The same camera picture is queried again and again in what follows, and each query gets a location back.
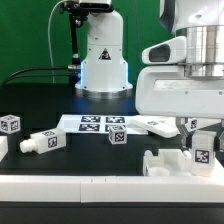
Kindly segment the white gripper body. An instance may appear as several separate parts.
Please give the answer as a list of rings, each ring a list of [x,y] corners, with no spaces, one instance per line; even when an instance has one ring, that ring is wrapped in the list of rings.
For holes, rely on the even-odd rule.
[[[224,79],[190,78],[181,65],[187,40],[179,36],[146,48],[147,64],[136,84],[135,107],[141,115],[224,118]]]

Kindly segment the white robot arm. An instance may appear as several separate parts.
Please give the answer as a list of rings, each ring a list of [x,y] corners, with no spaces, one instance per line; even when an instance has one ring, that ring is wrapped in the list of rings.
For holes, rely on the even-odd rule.
[[[98,96],[125,91],[122,22],[111,0],[79,0],[90,12],[87,56],[76,87]],[[159,20],[174,37],[146,48],[132,123],[169,138],[187,118],[224,120],[224,0],[160,0]]]

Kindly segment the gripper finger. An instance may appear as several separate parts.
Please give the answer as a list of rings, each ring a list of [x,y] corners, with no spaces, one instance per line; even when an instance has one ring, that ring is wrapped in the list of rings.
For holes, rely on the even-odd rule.
[[[218,149],[224,150],[224,119],[221,120],[221,129],[218,133]]]
[[[176,127],[177,127],[180,135],[182,136],[182,147],[183,148],[187,147],[187,138],[189,135],[188,129],[186,127],[187,122],[188,122],[187,118],[181,118],[181,117],[176,118]]]

